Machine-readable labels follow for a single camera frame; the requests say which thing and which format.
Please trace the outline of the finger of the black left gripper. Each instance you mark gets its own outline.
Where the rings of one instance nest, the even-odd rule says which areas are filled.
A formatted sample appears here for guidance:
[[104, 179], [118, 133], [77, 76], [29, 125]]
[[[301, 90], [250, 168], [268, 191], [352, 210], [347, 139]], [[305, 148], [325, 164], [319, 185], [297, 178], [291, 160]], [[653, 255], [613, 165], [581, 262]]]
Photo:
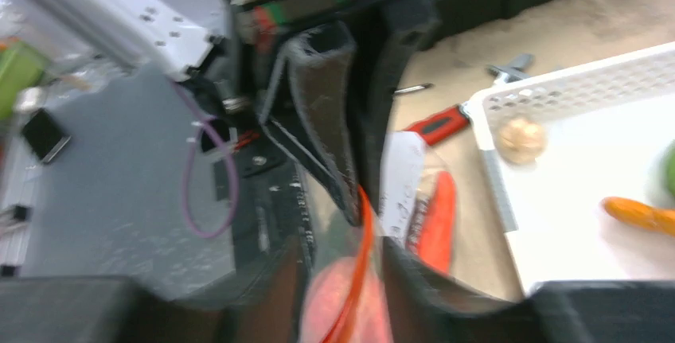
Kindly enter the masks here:
[[426, 34], [438, 25], [431, 0], [388, 0], [359, 18], [349, 76], [349, 133], [358, 184], [379, 208], [380, 166], [394, 92]]
[[356, 50], [340, 21], [295, 34], [279, 48], [258, 107], [264, 133], [324, 187], [352, 226], [361, 215], [346, 94]]

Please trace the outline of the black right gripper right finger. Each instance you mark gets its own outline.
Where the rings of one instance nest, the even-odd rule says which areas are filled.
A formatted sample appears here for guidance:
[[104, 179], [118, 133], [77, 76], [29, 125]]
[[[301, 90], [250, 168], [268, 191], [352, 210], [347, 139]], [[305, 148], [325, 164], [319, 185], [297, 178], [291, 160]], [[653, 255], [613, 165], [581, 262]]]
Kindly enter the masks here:
[[672, 281], [554, 281], [519, 302], [476, 291], [382, 241], [395, 342], [672, 342]]

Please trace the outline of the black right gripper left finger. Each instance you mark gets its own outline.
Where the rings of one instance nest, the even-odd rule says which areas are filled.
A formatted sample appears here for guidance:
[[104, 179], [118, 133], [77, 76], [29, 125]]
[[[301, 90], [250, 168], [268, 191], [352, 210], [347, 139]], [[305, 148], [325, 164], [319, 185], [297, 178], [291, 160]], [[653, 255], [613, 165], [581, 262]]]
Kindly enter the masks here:
[[299, 238], [261, 284], [214, 310], [169, 302], [124, 277], [2, 279], [3, 342], [295, 342], [306, 283]]

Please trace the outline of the orange carrot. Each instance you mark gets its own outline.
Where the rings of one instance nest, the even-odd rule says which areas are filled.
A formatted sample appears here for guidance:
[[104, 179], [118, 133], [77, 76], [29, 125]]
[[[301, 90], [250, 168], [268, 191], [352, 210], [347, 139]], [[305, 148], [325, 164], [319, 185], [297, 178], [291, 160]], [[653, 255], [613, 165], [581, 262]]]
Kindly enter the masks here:
[[449, 273], [456, 217], [457, 189], [453, 177], [442, 171], [419, 234], [417, 254], [435, 271]]

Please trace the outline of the clear orange zip bag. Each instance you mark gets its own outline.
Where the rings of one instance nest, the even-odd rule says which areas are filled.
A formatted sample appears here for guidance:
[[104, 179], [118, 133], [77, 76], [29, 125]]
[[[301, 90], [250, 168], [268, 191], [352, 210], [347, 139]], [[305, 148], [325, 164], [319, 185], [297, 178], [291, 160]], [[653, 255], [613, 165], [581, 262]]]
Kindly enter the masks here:
[[419, 234], [428, 203], [435, 191], [437, 176], [442, 171], [450, 173], [440, 157], [417, 133], [397, 131], [388, 136], [378, 210], [363, 211], [365, 223], [362, 231], [347, 230], [344, 236], [330, 233], [335, 241], [347, 243], [350, 251], [332, 259], [325, 267], [341, 257], [353, 257], [355, 267], [344, 306], [320, 342], [352, 342], [350, 339], [367, 271], [373, 271], [384, 285], [384, 241], [392, 242], [396, 248], [419, 259]]

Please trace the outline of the pink peach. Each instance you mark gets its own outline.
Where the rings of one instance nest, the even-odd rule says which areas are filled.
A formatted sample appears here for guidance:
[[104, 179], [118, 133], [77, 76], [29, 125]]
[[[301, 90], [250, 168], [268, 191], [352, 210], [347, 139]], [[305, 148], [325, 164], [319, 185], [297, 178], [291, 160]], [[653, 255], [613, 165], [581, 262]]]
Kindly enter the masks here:
[[[314, 277], [303, 307], [301, 342], [320, 342], [334, 324], [352, 285], [353, 257], [341, 257]], [[361, 290], [352, 342], [385, 343], [392, 341], [384, 285], [371, 270]]]

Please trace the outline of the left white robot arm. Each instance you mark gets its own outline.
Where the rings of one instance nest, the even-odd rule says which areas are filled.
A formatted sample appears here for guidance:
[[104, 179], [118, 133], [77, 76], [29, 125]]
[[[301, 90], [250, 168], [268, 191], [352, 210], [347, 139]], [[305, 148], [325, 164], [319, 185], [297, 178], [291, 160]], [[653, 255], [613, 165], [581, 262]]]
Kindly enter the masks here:
[[262, 131], [345, 219], [377, 207], [395, 90], [432, 0], [221, 0], [218, 35], [163, 0], [30, 0], [126, 68], [154, 62], [214, 115]]

